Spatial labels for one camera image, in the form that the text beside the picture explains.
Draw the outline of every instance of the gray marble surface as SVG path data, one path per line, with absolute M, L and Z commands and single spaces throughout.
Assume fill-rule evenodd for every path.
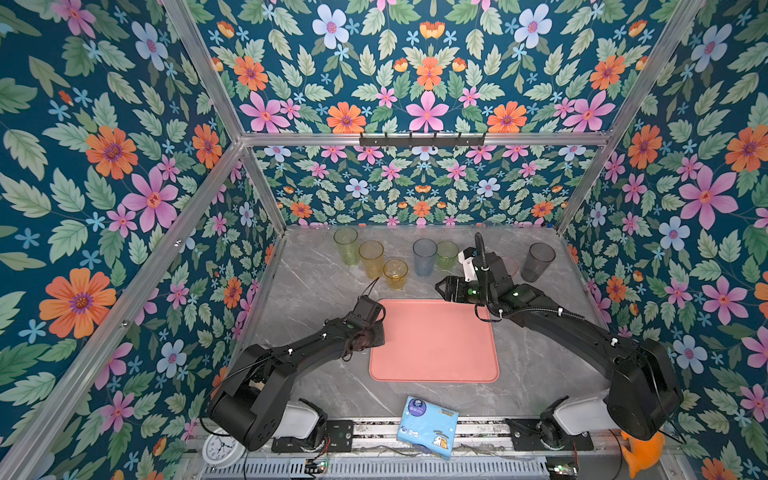
M 565 308 L 594 319 L 583 284 L 568 251 L 548 228 L 386 228 L 357 227 L 360 240 L 378 240 L 388 258 L 409 265 L 404 290 L 391 290 L 384 279 L 373 299 L 439 298 L 434 284 L 445 276 L 413 274 L 412 245 L 419 238 L 452 240 L 460 249 L 474 245 L 481 231 L 486 249 L 525 261 L 532 243 L 555 248 L 557 258 L 534 283 Z M 334 229 L 289 230 L 280 267 L 250 343 L 278 346 L 316 332 L 326 318 L 347 313 L 369 283 L 362 266 L 345 266 L 333 243 Z M 454 274 L 460 274 L 457 267 Z M 523 283 L 519 273 L 516 283 Z M 349 362 L 333 361 L 300 379 L 292 399 L 306 398 L 331 417 L 400 416 L 409 395 L 457 410 L 461 415 L 537 415 L 563 395 L 579 396 L 604 389 L 607 381 L 585 362 L 545 336 L 505 321 L 493 326 L 500 376 L 493 383 L 378 382 L 371 378 L 369 351 L 355 352 Z

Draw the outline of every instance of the small blue flower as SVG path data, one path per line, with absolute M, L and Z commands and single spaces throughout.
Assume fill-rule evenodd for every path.
M 209 40 L 215 41 L 216 45 L 221 45 L 221 42 L 224 41 L 218 30 L 209 30 L 208 34 L 210 35 Z
M 248 31 L 243 30 L 243 27 L 237 27 L 237 33 L 235 35 L 240 37 L 240 40 L 242 41 L 246 41 L 248 39 Z
M 450 47 L 451 45 L 453 45 L 454 41 L 456 41 L 456 30 L 447 31 L 445 33 L 445 38 L 442 39 L 442 42 L 447 43 L 448 46 Z
M 98 229 L 104 228 L 104 217 L 99 216 L 98 212 L 94 212 L 93 217 L 85 219 L 85 223 L 94 226 L 94 232 L 98 232 Z
M 29 230 L 29 227 L 24 229 L 24 235 L 21 235 L 20 233 L 17 233 L 14 236 L 14 238 L 16 240 L 24 242 L 24 244 L 22 244 L 22 247 L 24 248 L 24 250 L 27 250 L 29 248 L 30 244 L 33 247 L 36 247 L 36 246 L 40 245 L 40 243 L 38 243 L 38 241 L 36 240 L 37 238 L 40 238 L 40 234 L 39 233 L 35 233 L 33 235 L 32 234 L 32 230 Z
M 83 104 L 83 107 L 87 107 L 89 103 L 93 102 L 92 98 L 88 98 L 88 90 L 80 90 L 79 88 L 75 87 L 72 88 L 72 91 L 75 94 L 74 102 L 76 104 Z
M 123 464 L 123 468 L 127 468 L 128 471 L 132 471 L 134 466 L 139 462 L 139 452 L 132 452 L 128 454 L 128 461 Z
M 28 325 L 28 329 L 23 329 L 18 333 L 19 336 L 29 336 L 29 338 L 27 338 L 28 342 L 35 343 L 35 340 L 39 336 L 45 336 L 45 331 L 43 330 L 45 328 L 45 322 L 37 323 L 35 319 L 30 319 Z
M 128 366 L 131 367 L 131 369 L 128 370 L 128 375 L 133 375 L 134 373 L 137 373 L 142 363 L 144 362 L 141 361 L 141 358 L 138 355 L 136 355 L 135 359 L 128 362 Z
M 65 118 L 72 118 L 72 116 L 67 113 L 67 110 L 69 110 L 67 105 L 63 104 L 61 107 L 59 107 L 55 101 L 51 100 L 51 106 L 53 108 L 48 110 L 48 113 L 51 115 L 56 115 L 59 121 L 63 121 Z
M 419 43 L 420 42 L 419 33 L 417 31 L 409 31 L 408 38 L 406 38 L 406 41 L 409 41 L 411 43 L 411 46 Z
M 86 266 L 88 265 L 88 268 L 93 270 L 94 265 L 98 265 L 101 263 L 101 259 L 98 258 L 98 250 L 94 250 L 92 253 L 89 253 L 87 250 L 83 250 L 83 257 L 85 257 L 85 260 L 81 260 L 80 266 Z

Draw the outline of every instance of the white clock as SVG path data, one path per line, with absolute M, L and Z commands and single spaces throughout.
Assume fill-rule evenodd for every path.
M 224 429 L 214 430 L 227 435 Z M 229 436 L 210 435 L 203 444 L 203 460 L 214 468 L 226 468 L 243 458 L 245 447 Z

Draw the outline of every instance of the orange flower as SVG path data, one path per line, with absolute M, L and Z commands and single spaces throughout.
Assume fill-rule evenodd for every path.
M 725 465 L 717 458 L 704 459 L 704 466 L 701 467 L 701 475 L 707 480 L 736 480 L 736 475 L 725 468 Z
M 453 68 L 453 71 L 456 72 L 464 71 L 467 69 L 467 62 L 464 60 L 464 58 L 456 57 L 453 59 L 453 63 L 451 63 L 451 68 Z
M 235 36 L 235 27 L 233 27 L 232 24 L 227 22 L 219 22 L 216 24 L 216 26 L 219 28 L 221 34 L 225 37 L 232 38 Z
M 629 147 L 629 163 L 636 168 L 643 170 L 648 164 L 652 164 L 659 154 L 657 148 L 661 148 L 661 137 L 659 137 L 659 127 L 646 125 L 642 130 L 632 137 L 632 145 Z
M 264 73 L 264 66 L 258 61 L 254 62 L 251 57 L 237 57 L 234 70 L 235 75 L 239 75 L 237 80 L 253 91 L 263 90 L 270 83 L 270 78 Z
M 210 129 L 208 124 L 197 125 L 194 128 L 195 136 L 192 137 L 192 146 L 197 149 L 197 159 L 205 167 L 211 169 L 219 163 L 221 157 L 221 145 L 219 135 Z
M 395 70 L 399 72 L 404 72 L 408 70 L 408 61 L 404 58 L 400 58 L 398 61 L 395 62 Z
M 156 457 L 163 455 L 163 452 L 165 452 L 165 445 L 168 443 L 168 439 L 166 437 L 163 437 L 160 440 L 157 440 L 157 443 L 154 444 L 154 448 L 152 449 L 152 454 Z
M 298 218 L 309 218 L 312 216 L 312 209 L 309 205 L 305 205 L 304 202 L 293 202 L 290 206 L 291 212 Z
M 768 272 L 763 273 L 763 280 L 768 282 Z M 760 304 L 760 311 L 768 318 L 768 285 L 765 283 L 755 285 L 755 298 L 765 301 Z
M 224 289 L 224 305 L 227 308 L 234 308 L 237 303 L 240 302 L 240 294 L 243 292 L 243 282 L 239 278 L 233 276 L 230 281 L 227 282 L 227 288 Z
M 435 85 L 440 83 L 442 67 L 438 65 L 437 58 L 427 57 L 416 69 L 416 74 L 419 76 L 416 79 L 419 85 L 423 86 L 424 90 L 432 90 Z
M 631 27 L 629 27 L 629 36 L 631 37 L 637 37 L 640 33 L 645 30 L 645 25 L 648 25 L 648 22 L 645 20 L 638 20 L 637 22 L 633 23 Z
M 90 135 L 85 143 L 90 149 L 85 151 L 88 161 L 96 164 L 96 171 L 105 177 L 112 175 L 115 180 L 120 180 L 134 171 L 132 165 L 139 163 L 139 157 L 134 153 L 136 145 L 134 141 L 125 138 L 125 132 L 115 127 L 114 131 L 102 125 L 98 128 L 98 137 Z
M 741 172 L 746 168 L 748 172 L 754 172 L 760 168 L 761 161 L 768 161 L 768 126 L 757 125 L 754 130 L 747 127 L 739 132 L 739 137 L 734 138 L 728 144 L 729 154 L 725 156 L 725 163 L 733 166 L 734 171 Z
M 551 214 L 554 209 L 554 204 L 550 201 L 543 201 L 540 204 L 536 204 L 531 208 L 531 212 L 534 217 L 546 217 Z
M 341 101 L 338 107 L 328 110 L 328 126 L 333 128 L 334 134 L 361 134 L 366 118 L 360 113 L 357 105 L 350 107 L 348 103 Z
M 601 61 L 589 77 L 592 80 L 592 88 L 595 90 L 598 88 L 605 90 L 610 87 L 619 81 L 619 75 L 624 73 L 626 67 L 623 55 L 620 55 L 618 58 L 616 55 L 611 55 L 605 61 Z
M 488 131 L 492 134 L 516 134 L 528 121 L 528 117 L 523 117 L 526 112 L 528 111 L 525 107 L 518 106 L 516 101 L 508 102 L 506 108 L 499 105 L 494 109 L 493 115 L 488 117 Z
M 418 217 L 424 218 L 427 215 L 429 215 L 429 209 L 431 207 L 426 202 L 418 202 L 415 207 L 413 207 L 413 213 L 416 214 Z
M 569 243 L 568 251 L 571 252 L 571 257 L 574 257 L 574 262 L 578 263 L 578 250 L 576 250 L 576 247 Z
M 109 313 L 106 308 L 114 304 L 114 288 L 107 288 L 109 279 L 102 272 L 96 272 L 91 278 L 87 268 L 74 268 L 69 272 L 69 281 L 57 276 L 45 287 L 45 292 L 53 296 L 40 302 L 40 318 L 56 319 L 48 330 L 59 338 L 64 338 L 74 328 L 74 337 L 81 339 L 94 332 L 94 323 L 101 321 Z
M 272 260 L 272 254 L 275 253 L 275 244 L 272 243 L 266 248 L 266 253 L 264 254 L 264 263 L 267 265 L 270 264 L 270 260 Z
M 614 302 L 620 302 L 627 298 L 627 286 L 624 285 L 624 279 L 615 275 L 608 280 L 608 286 L 605 288 L 608 297 Z

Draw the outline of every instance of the aluminum frame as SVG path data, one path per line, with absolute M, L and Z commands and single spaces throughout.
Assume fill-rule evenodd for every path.
M 600 177 L 605 164 L 616 151 L 616 147 L 624 136 L 624 132 L 631 126 L 635 115 L 640 110 L 640 106 L 655 86 L 661 71 L 667 66 L 672 54 L 677 50 L 677 46 L 683 40 L 683 36 L 694 21 L 699 10 L 706 4 L 706 1 L 680 0 L 680 3 L 677 4 L 670 21 L 664 26 L 664 30 L 659 35 L 654 49 L 648 56 L 645 68 L 637 77 L 632 90 L 624 100 L 624 103 L 621 104 L 619 112 L 616 114 L 613 123 L 611 123 L 608 143 L 595 154 L 589 167 L 587 167 L 587 171 L 584 172 L 581 181 L 579 181 L 579 184 L 574 189 L 573 195 L 568 199 L 568 206 L 555 225 L 560 235 L 565 235 L 568 225 L 571 224 L 595 181 Z
M 0 462 L 0 478 L 25 480 L 35 473 L 43 456 L 50 452 L 58 436 L 69 423 L 85 395 L 91 391 L 96 375 L 109 362 L 128 327 L 138 316 L 152 290 L 178 254 L 179 246 L 210 206 L 224 179 L 234 169 L 243 147 L 231 145 L 207 175 L 179 217 L 163 235 L 157 248 L 130 281 L 109 314 L 75 357 L 65 374 L 56 382 L 40 412 Z

